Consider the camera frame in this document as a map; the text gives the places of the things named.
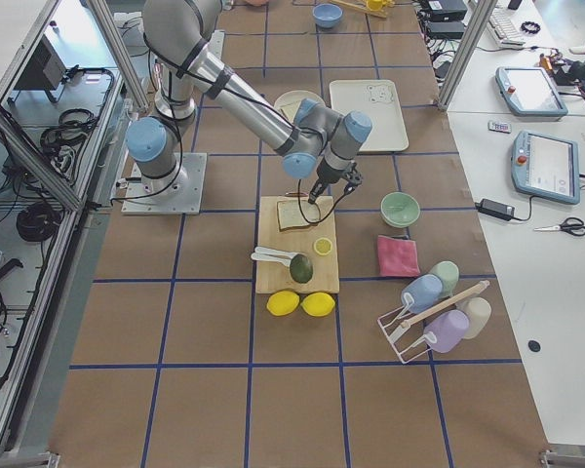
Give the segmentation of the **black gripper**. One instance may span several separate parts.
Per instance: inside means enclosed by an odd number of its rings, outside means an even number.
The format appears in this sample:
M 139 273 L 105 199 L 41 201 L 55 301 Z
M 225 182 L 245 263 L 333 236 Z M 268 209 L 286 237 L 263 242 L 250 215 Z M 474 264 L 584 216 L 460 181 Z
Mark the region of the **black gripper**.
M 358 183 L 357 163 L 350 161 L 345 169 L 335 169 L 323 160 L 317 168 L 318 179 L 308 194 L 308 203 L 315 204 L 317 199 L 327 190 L 328 184 L 337 183 L 344 179 L 348 183 Z

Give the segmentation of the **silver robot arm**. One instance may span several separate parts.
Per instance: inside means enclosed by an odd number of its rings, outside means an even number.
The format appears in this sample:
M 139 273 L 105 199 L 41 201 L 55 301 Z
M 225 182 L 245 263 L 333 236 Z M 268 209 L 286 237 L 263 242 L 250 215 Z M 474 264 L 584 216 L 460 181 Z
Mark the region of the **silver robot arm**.
M 345 180 L 346 194 L 362 183 L 355 158 L 367 140 L 371 119 L 360 111 L 345 115 L 315 99 L 301 101 L 292 122 L 274 109 L 231 67 L 210 51 L 209 42 L 223 1 L 147 1 L 142 10 L 144 42 L 167 67 L 175 91 L 194 86 L 217 102 L 283 157 L 296 179 L 317 174 L 309 202 Z

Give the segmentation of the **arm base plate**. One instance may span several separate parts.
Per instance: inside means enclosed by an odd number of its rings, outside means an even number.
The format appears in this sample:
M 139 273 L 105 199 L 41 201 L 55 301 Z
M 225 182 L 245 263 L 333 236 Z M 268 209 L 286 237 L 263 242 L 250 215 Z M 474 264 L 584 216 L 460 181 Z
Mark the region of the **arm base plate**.
M 201 209 L 206 173 L 206 153 L 174 153 L 181 167 L 165 177 L 143 177 L 137 162 L 133 163 L 121 208 L 123 215 L 197 215 Z
M 216 29 L 209 42 L 209 51 L 222 60 L 223 46 L 224 46 L 225 32 L 222 29 Z

